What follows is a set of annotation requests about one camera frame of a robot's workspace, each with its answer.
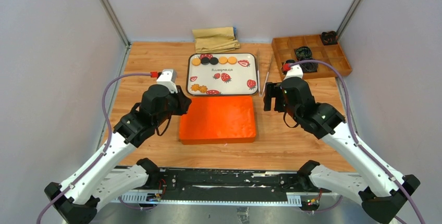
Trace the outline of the orange compartment cookie box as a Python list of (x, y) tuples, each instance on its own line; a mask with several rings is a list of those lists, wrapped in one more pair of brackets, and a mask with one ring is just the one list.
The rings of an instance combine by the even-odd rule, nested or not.
[(245, 138), (215, 138), (215, 139), (179, 139), (183, 145), (209, 145), (209, 144), (236, 144), (236, 143), (252, 143), (255, 137)]

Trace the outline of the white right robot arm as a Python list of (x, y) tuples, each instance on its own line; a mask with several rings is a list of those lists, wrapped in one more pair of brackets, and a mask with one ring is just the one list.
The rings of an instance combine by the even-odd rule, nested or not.
[(362, 206), (379, 223), (390, 223), (420, 185), (388, 165), (357, 135), (332, 105), (316, 102), (306, 81), (290, 77), (265, 85), (264, 110), (290, 116), (296, 125), (336, 150), (360, 175), (353, 178), (309, 160), (298, 170), (298, 186), (338, 193)]

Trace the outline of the white strawberry tray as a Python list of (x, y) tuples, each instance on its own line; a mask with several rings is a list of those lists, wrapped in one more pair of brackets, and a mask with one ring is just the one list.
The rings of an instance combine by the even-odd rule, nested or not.
[[(237, 63), (193, 66), (191, 59), (235, 56)], [(192, 96), (253, 95), (258, 92), (257, 61), (251, 53), (193, 54), (189, 57), (186, 90)], [(193, 84), (205, 85), (206, 94), (191, 91)]]

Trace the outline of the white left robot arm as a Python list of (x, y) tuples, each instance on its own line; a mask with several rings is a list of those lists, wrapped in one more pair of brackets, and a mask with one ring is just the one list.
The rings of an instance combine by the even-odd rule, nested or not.
[(159, 126), (172, 116), (187, 113), (191, 99), (180, 86), (164, 82), (152, 85), (124, 115), (105, 143), (72, 176), (61, 183), (51, 182), (44, 192), (67, 223), (90, 223), (109, 202), (127, 191), (159, 184), (159, 168), (144, 158), (123, 173), (106, 176), (145, 140), (161, 135)]

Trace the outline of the orange box lid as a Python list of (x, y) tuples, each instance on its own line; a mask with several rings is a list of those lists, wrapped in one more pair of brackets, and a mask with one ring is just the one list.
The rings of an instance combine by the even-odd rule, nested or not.
[(256, 137), (251, 96), (194, 97), (180, 118), (179, 139)]

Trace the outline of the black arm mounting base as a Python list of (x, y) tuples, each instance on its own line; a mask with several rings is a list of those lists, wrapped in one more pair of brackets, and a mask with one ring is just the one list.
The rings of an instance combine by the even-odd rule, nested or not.
[(296, 171), (202, 168), (162, 168), (156, 182), (139, 189), (158, 193), (165, 201), (210, 203), (283, 203), (291, 193), (326, 193)]

